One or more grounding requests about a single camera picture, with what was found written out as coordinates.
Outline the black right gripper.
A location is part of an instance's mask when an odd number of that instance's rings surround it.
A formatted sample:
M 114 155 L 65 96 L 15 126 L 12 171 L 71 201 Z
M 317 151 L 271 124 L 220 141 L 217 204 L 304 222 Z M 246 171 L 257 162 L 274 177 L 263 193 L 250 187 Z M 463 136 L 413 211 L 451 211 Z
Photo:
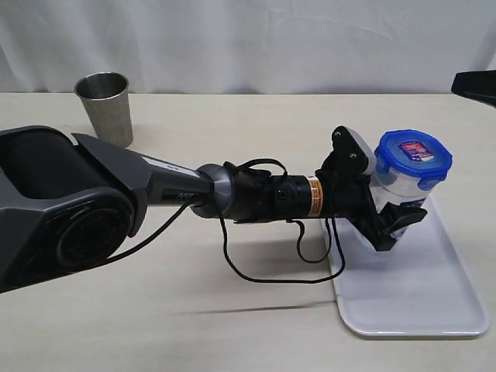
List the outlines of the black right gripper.
M 495 81 L 496 70 L 459 72 L 455 74 L 451 92 L 494 108 Z

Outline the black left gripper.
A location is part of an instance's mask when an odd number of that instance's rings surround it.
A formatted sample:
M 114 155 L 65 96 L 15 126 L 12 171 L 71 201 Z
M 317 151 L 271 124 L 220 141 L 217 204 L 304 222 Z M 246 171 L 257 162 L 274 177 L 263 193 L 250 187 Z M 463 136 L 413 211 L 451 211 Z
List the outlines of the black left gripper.
M 345 218 L 378 252 L 393 248 L 398 230 L 421 222 L 427 211 L 420 207 L 376 205 L 370 183 L 376 166 L 371 148 L 354 130 L 336 127 L 331 134 L 332 151 L 315 172 L 322 186 L 319 217 Z

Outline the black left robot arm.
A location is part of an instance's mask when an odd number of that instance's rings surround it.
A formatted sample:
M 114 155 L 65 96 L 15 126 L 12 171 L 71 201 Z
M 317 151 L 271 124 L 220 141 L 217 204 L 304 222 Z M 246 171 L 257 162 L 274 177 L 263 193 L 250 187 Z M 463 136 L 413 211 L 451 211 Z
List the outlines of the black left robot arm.
M 337 128 L 332 152 L 313 176 L 274 175 L 271 159 L 191 170 L 93 136 L 47 126 L 1 133 L 1 290 L 101 267 L 124 257 L 151 206 L 190 208 L 237 224 L 301 224 L 324 219 L 330 236 L 347 219 L 372 247 L 390 250 L 394 234 L 426 210 L 387 203 L 370 190 L 374 156 L 351 130 Z

